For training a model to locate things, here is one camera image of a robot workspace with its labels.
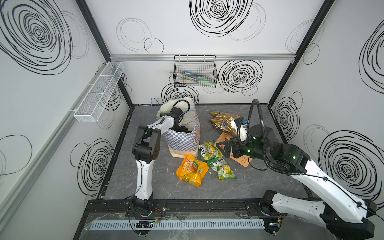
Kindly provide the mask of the green Fox's candy bag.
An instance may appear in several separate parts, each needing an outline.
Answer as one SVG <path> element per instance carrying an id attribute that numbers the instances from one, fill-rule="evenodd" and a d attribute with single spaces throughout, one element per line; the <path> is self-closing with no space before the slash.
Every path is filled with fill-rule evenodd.
<path id="1" fill-rule="evenodd" d="M 198 154 L 199 160 L 203 162 L 223 157 L 221 151 L 215 146 L 214 140 L 201 143 L 198 147 Z"/>
<path id="2" fill-rule="evenodd" d="M 208 166 L 214 170 L 220 180 L 236 179 L 236 175 L 230 168 L 229 164 L 224 158 L 215 158 L 207 162 Z"/>

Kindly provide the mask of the yellow gummy candy bag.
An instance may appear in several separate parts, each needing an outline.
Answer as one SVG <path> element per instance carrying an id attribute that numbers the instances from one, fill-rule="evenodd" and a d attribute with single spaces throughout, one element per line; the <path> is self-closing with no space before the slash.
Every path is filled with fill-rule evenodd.
<path id="1" fill-rule="evenodd" d="M 200 187 L 210 167 L 207 163 L 196 159 L 192 155 L 185 155 L 182 164 L 176 171 L 179 180 Z"/>

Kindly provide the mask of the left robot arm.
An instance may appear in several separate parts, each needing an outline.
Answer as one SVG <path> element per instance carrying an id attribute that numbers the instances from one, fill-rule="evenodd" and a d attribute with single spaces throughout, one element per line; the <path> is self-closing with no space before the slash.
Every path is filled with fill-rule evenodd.
<path id="1" fill-rule="evenodd" d="M 191 111 L 191 103 L 186 99 L 176 100 L 169 113 L 160 113 L 160 118 L 150 125 L 138 127 L 132 153 L 137 165 L 137 187 L 130 202 L 141 216 L 152 213 L 153 188 L 152 176 L 154 161 L 160 153 L 161 135 L 167 130 L 181 130 L 187 133 L 188 128 L 180 124 L 180 118 Z"/>

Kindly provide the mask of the blue checkered paper bag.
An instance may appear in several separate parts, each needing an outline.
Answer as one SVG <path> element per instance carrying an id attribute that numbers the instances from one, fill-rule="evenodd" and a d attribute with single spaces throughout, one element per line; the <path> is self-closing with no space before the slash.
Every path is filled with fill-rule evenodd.
<path id="1" fill-rule="evenodd" d="M 149 128 L 161 130 L 170 154 L 175 158 L 198 155 L 200 126 L 194 100 L 190 97 L 161 105 L 157 121 L 148 125 Z"/>

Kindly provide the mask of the orange potato chips bag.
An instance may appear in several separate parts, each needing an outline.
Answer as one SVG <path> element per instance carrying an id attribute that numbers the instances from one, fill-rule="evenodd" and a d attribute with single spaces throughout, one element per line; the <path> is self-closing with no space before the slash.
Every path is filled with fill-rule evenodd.
<path id="1" fill-rule="evenodd" d="M 247 147 L 238 143 L 237 137 L 222 133 L 215 142 L 215 146 L 227 159 L 232 159 L 243 167 L 247 168 L 252 158 L 247 153 Z"/>

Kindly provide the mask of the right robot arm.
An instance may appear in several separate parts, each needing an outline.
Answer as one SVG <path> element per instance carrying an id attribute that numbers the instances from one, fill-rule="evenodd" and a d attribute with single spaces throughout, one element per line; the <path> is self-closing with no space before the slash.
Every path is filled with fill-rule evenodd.
<path id="1" fill-rule="evenodd" d="M 267 190 L 259 202 L 265 216 L 294 215 L 327 229 L 341 240 L 374 237 L 375 225 L 369 217 L 376 214 L 376 204 L 348 192 L 301 148 L 280 143 L 273 129 L 264 123 L 259 100 L 252 101 L 247 119 L 240 117 L 231 124 L 236 137 L 217 144 L 226 158 L 260 159 L 267 169 L 296 179 L 320 198 L 320 201 L 310 201 Z"/>

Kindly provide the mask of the gold snack bag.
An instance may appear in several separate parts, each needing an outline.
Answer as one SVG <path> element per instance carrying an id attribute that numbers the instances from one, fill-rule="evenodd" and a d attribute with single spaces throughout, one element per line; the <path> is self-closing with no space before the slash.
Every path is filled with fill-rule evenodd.
<path id="1" fill-rule="evenodd" d="M 210 119 L 210 123 L 214 129 L 219 130 L 228 135 L 237 135 L 237 132 L 232 127 L 231 122 L 237 118 L 240 118 L 241 116 L 221 111 L 212 111 L 210 112 L 210 115 L 212 117 Z"/>

